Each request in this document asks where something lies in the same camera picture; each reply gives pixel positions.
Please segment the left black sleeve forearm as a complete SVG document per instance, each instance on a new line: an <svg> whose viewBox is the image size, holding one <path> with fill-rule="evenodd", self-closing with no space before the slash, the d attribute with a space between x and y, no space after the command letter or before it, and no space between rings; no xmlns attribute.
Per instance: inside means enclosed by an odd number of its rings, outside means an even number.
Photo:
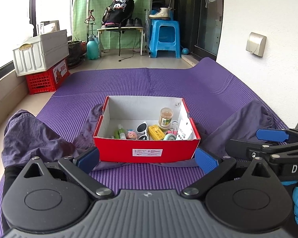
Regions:
<svg viewBox="0 0 298 238"><path fill-rule="evenodd" d="M5 172L4 172L5 180L4 180L4 186L2 191L3 198L22 170L23 170L23 167L20 167L20 166L9 166L5 168ZM3 212L1 212L1 223L2 223L2 229L4 231L4 234L6 234L9 231L10 227L6 221L6 218L4 217Z"/></svg>

